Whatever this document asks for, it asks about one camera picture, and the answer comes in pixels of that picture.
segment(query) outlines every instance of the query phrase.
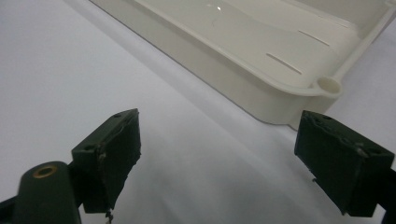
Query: white table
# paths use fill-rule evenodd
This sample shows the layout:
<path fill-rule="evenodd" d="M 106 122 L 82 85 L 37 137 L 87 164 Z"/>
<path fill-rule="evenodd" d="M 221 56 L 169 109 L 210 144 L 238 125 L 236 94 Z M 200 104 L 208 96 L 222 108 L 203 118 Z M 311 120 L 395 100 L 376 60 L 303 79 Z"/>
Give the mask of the white table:
<path fill-rule="evenodd" d="M 395 75 L 396 22 L 326 114 L 396 152 Z M 114 223 L 380 223 L 379 206 L 341 216 L 293 155 L 295 131 L 257 121 L 87 0 L 0 2 L 0 201 L 135 107 L 142 158 Z"/>

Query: black plastic part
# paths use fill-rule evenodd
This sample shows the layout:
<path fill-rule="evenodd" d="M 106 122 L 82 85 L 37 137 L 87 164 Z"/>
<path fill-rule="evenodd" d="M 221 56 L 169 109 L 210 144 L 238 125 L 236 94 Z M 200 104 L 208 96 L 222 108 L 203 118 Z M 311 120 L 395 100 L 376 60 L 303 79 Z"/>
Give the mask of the black plastic part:
<path fill-rule="evenodd" d="M 11 223 L 16 200 L 13 197 L 0 203 L 0 224 Z"/>
<path fill-rule="evenodd" d="M 294 152 L 343 214 L 373 215 L 393 153 L 335 119 L 308 111 Z"/>
<path fill-rule="evenodd" d="M 43 163 L 22 176 L 12 223 L 80 223 L 66 164 Z"/>
<path fill-rule="evenodd" d="M 387 210 L 382 224 L 396 224 L 396 172 L 394 170 L 388 172 L 378 203 Z"/>
<path fill-rule="evenodd" d="M 73 150 L 69 165 L 77 204 L 86 213 L 114 209 L 132 167 L 140 158 L 137 109 L 106 120 Z"/>

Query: white plastic tray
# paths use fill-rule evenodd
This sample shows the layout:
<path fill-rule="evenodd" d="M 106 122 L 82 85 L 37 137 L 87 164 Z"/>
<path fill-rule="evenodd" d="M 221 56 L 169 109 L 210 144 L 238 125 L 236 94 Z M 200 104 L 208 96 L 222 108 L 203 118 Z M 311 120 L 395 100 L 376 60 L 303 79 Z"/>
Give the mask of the white plastic tray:
<path fill-rule="evenodd" d="M 257 119 L 296 128 L 394 19 L 387 0 L 92 0 Z"/>

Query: white surface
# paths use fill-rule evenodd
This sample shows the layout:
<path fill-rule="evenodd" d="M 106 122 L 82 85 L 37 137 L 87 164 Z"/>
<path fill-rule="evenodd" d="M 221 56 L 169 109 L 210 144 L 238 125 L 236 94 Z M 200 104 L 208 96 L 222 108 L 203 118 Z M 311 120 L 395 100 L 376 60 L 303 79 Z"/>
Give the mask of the white surface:
<path fill-rule="evenodd" d="M 396 23 L 327 113 L 395 152 Z M 253 119 L 91 3 L 0 2 L 0 200 L 110 115 L 140 110 L 142 158 L 114 223 L 379 223 L 342 217 L 293 156 L 295 132 Z M 104 222 L 84 215 L 83 223 Z"/>
<path fill-rule="evenodd" d="M 257 119 L 298 127 L 389 24 L 387 0 L 91 0 Z"/>

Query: plastic tray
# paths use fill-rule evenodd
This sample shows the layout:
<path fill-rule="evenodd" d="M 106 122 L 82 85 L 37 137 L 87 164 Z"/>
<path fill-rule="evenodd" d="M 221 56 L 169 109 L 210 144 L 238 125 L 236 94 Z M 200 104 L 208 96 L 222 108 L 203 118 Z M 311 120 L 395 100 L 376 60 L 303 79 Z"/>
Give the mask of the plastic tray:
<path fill-rule="evenodd" d="M 386 0 L 92 0 L 257 119 L 296 128 L 394 19 Z"/>

